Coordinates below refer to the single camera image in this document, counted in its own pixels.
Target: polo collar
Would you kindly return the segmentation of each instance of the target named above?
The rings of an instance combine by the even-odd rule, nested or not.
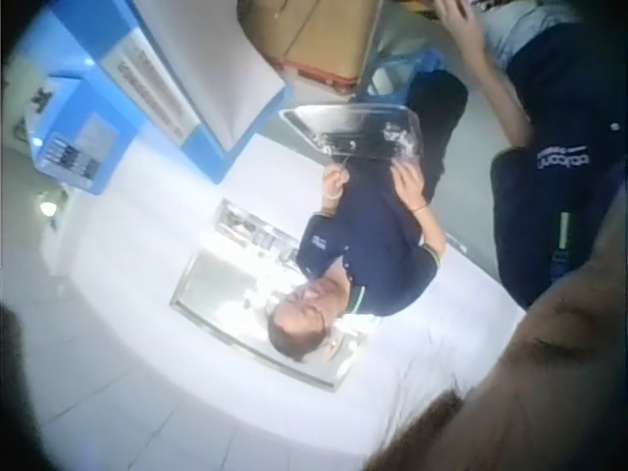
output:
[[[349,302],[346,304],[346,314],[355,314],[358,311],[362,305],[362,301],[364,300],[365,292],[365,287],[351,285],[351,289],[349,291]]]

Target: shirt logo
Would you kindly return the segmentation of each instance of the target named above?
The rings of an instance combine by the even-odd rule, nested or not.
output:
[[[321,250],[325,250],[327,248],[327,241],[324,240],[323,238],[318,237],[317,235],[314,235],[312,237],[312,243],[316,245],[318,248],[320,248]]]
[[[537,155],[537,168],[543,169],[550,165],[559,165],[568,169],[589,165],[591,159],[587,153],[588,147],[548,147]]]

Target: white counter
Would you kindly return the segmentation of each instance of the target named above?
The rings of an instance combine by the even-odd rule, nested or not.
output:
[[[301,383],[231,349],[170,307],[223,198],[299,238],[317,209],[323,168],[256,135],[215,186],[148,130],[105,192],[77,193],[48,231],[44,259],[137,354],[238,420],[288,440],[364,455],[454,383],[486,374],[521,311],[450,249],[437,279],[387,319],[336,392]]]

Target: man's hand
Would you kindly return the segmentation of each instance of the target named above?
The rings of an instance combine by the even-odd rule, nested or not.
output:
[[[436,11],[443,26],[451,33],[467,67],[486,62],[484,31],[470,0],[436,0]]]
[[[428,205],[423,196],[425,179],[417,164],[393,159],[391,173],[394,190],[406,208],[414,212]]]
[[[349,172],[339,164],[332,164],[325,169],[323,175],[323,212],[334,214],[340,197],[344,192],[344,184],[349,181]]]

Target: white tile floor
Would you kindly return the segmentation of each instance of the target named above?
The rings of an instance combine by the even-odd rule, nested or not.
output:
[[[64,470],[357,470],[361,458],[293,446],[238,424],[145,366],[37,254],[38,191],[27,157],[3,150],[2,300],[16,313],[29,402]]]

